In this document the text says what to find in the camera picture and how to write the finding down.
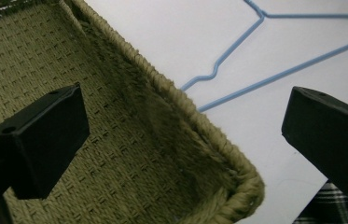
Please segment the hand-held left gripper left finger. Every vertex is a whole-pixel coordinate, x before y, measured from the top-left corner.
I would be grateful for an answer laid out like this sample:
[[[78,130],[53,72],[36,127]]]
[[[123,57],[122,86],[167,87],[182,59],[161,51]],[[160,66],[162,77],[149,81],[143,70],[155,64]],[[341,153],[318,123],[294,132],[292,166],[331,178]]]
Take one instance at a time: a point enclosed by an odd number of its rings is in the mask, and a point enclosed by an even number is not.
[[[78,83],[51,91],[0,124],[0,194],[45,199],[90,135]]]

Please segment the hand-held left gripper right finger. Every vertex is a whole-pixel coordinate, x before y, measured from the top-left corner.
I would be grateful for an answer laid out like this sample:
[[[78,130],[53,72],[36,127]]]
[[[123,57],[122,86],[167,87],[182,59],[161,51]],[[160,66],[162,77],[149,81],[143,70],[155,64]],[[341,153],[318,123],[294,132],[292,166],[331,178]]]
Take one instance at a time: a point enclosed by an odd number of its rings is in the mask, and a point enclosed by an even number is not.
[[[348,104],[321,91],[292,89],[282,136],[348,195]]]

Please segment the dark plaid cloth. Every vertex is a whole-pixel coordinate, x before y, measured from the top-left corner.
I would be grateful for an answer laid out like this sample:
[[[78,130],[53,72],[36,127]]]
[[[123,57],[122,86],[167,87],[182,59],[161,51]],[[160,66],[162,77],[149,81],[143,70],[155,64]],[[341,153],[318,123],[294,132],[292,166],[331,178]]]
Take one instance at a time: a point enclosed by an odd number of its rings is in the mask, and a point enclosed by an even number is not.
[[[348,196],[328,181],[292,224],[348,224]]]

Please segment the woven straw basket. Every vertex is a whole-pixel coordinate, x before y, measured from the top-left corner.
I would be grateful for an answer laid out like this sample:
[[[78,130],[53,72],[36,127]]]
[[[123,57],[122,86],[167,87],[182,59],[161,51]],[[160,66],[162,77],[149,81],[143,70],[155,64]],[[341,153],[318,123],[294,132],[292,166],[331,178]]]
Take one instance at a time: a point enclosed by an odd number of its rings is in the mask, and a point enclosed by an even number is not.
[[[0,123],[79,84],[90,137],[45,200],[6,196],[16,224],[234,224],[255,166],[85,0],[0,0]]]

